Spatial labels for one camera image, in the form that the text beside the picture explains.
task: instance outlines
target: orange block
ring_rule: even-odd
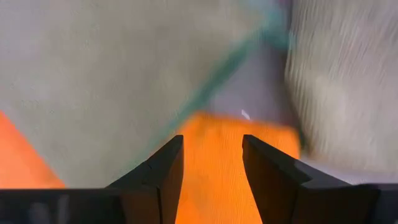
[[[184,135],[184,177],[176,223],[261,223],[242,160],[244,134],[298,159],[294,129],[267,123],[194,115]]]
[[[22,134],[0,111],[0,188],[62,188],[54,175]]]

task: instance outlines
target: orange object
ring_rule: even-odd
[[[0,111],[0,188],[65,187],[23,135]]]
[[[261,223],[242,160],[243,134],[299,158],[292,128],[198,113],[181,128],[184,176],[177,224]],[[0,188],[64,188],[0,111]]]
[[[292,128],[198,113],[184,135],[184,176],[177,224],[262,223],[242,160],[243,134],[252,134],[299,158]]]

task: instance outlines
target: gray fabric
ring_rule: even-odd
[[[309,158],[398,173],[398,2],[296,0],[286,82]]]
[[[104,187],[260,17],[235,0],[0,1],[0,110],[69,187]]]

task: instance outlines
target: teal edge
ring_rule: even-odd
[[[239,66],[247,59],[249,53],[256,49],[261,42],[267,42],[277,49],[287,50],[290,40],[291,35],[286,32],[279,32],[277,29],[262,27],[238,44],[238,46],[228,54],[226,60],[219,63],[216,69],[214,69],[214,72],[210,75],[210,79],[203,85],[203,88],[196,92],[192,99],[179,110],[179,113],[177,113],[174,119],[152,138],[153,140],[148,144],[146,149],[141,151],[141,155],[137,156],[133,160],[133,163],[129,165],[128,170],[138,166],[142,162],[142,158],[148,158],[153,154],[164,140],[169,138],[191,114],[201,109],[213,93],[233,75]]]

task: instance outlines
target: gray surface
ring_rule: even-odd
[[[235,118],[249,117],[255,121],[295,126],[284,86],[282,54],[266,43],[262,44],[216,92],[206,110]]]

